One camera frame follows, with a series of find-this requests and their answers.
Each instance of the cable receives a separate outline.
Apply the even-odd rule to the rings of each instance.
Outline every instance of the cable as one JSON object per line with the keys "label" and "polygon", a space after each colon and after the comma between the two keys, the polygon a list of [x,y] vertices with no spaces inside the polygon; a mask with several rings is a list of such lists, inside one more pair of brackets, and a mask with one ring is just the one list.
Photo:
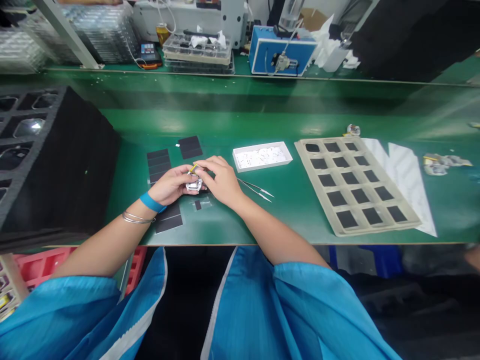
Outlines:
{"label": "cable", "polygon": [[272,74],[272,73],[269,73],[268,69],[267,69],[267,56],[268,56],[268,53],[269,53],[269,48],[267,47],[266,50],[265,50],[265,72],[268,76],[274,76],[277,74],[277,69],[275,69],[275,72]]}
{"label": "cable", "polygon": [[285,52],[287,51],[287,48],[289,47],[290,45],[290,42],[292,41],[292,39],[294,38],[294,35],[295,33],[300,29],[300,26],[302,26],[302,23],[304,22],[304,19],[302,18],[300,20],[300,22],[298,23],[298,25],[296,26],[295,30],[293,30],[293,32],[291,33],[291,36],[290,36],[290,40],[288,40],[288,42],[286,43],[285,45],[285,48],[283,49],[283,51],[281,52],[282,55],[285,55]]}
{"label": "cable", "polygon": [[128,42],[128,41],[126,42],[126,48],[128,49],[128,52],[130,53],[130,56],[131,56],[131,58],[133,59],[133,61],[135,62],[135,64],[136,64],[140,69],[145,70],[143,67],[141,67],[141,66],[139,65],[138,60],[142,60],[142,61],[145,63],[145,65],[148,65],[147,62],[146,62],[144,59],[140,58],[140,57],[135,58],[135,56],[132,54],[132,51],[130,50],[130,46],[129,46],[129,42]]}
{"label": "cable", "polygon": [[[169,30],[169,28],[167,26],[167,23],[164,21],[164,18],[162,17],[162,14],[160,13],[160,3],[163,3],[171,14],[171,18],[173,19],[173,30],[172,31]],[[165,24],[165,29],[170,34],[173,34],[175,32],[175,30],[177,30],[177,22],[175,21],[174,13],[172,12],[172,9],[170,8],[169,4],[164,0],[156,0],[156,6],[155,7],[158,10],[158,16],[160,16],[161,22]]]}
{"label": "cable", "polygon": [[251,16],[251,21],[254,21],[254,13],[252,12],[252,8],[250,7],[250,4],[247,2],[246,6],[248,7],[248,12],[250,13]]}

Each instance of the cardboard box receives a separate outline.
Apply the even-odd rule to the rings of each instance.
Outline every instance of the cardboard box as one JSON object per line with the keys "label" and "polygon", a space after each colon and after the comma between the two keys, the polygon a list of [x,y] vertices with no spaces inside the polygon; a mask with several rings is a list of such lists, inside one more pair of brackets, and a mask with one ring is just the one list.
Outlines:
{"label": "cardboard box", "polygon": [[322,25],[329,19],[320,11],[314,8],[303,8],[300,11],[299,19],[303,19],[303,26],[309,32],[320,30]]}

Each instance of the person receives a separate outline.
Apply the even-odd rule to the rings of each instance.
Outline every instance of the person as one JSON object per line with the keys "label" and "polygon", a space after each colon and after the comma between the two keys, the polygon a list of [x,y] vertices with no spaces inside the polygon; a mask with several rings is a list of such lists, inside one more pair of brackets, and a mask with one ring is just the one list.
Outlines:
{"label": "person", "polygon": [[[225,159],[194,163],[203,183],[238,214],[258,243],[233,251],[200,359],[400,359],[348,283],[310,243],[242,192]],[[167,171],[0,323],[0,359],[135,358],[156,307],[162,306],[165,248],[154,253],[137,288],[120,302],[112,276],[160,208],[198,194],[185,187],[197,180],[186,174],[190,167]]]}

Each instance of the transparent plastic tray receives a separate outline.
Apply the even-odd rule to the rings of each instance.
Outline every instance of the transparent plastic tray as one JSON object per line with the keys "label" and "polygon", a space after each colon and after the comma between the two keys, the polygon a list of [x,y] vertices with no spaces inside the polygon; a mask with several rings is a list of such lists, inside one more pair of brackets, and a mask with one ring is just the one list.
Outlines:
{"label": "transparent plastic tray", "polygon": [[34,74],[46,64],[47,55],[25,32],[0,31],[0,74]]}
{"label": "transparent plastic tray", "polygon": [[191,35],[174,33],[163,44],[163,54],[168,60],[184,60],[197,63],[220,64],[227,66],[231,61],[232,42],[226,38],[226,48],[218,44],[190,45]]}
{"label": "transparent plastic tray", "polygon": [[165,66],[171,68],[174,73],[218,75],[235,74],[235,60],[233,54],[231,54],[230,64],[228,65],[165,59]]}
{"label": "transparent plastic tray", "polygon": [[359,137],[302,139],[295,147],[336,236],[422,223]]}
{"label": "transparent plastic tray", "polygon": [[[78,37],[93,57],[102,64],[128,64],[139,51],[139,36],[135,30],[129,4],[62,5]],[[80,64],[66,42],[39,12],[28,16],[22,26],[28,27],[50,49],[52,58],[60,64]]]}

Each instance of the metal pole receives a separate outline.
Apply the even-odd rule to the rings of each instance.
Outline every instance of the metal pole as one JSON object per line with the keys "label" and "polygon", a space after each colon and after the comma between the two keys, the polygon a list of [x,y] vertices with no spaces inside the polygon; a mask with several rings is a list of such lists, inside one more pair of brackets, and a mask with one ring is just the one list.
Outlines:
{"label": "metal pole", "polygon": [[95,61],[90,51],[65,18],[60,6],[58,6],[55,0],[33,0],[33,2],[43,16],[50,22],[58,35],[60,35],[73,51],[78,60],[80,60],[85,69],[102,69],[104,67],[104,65],[98,64]]}

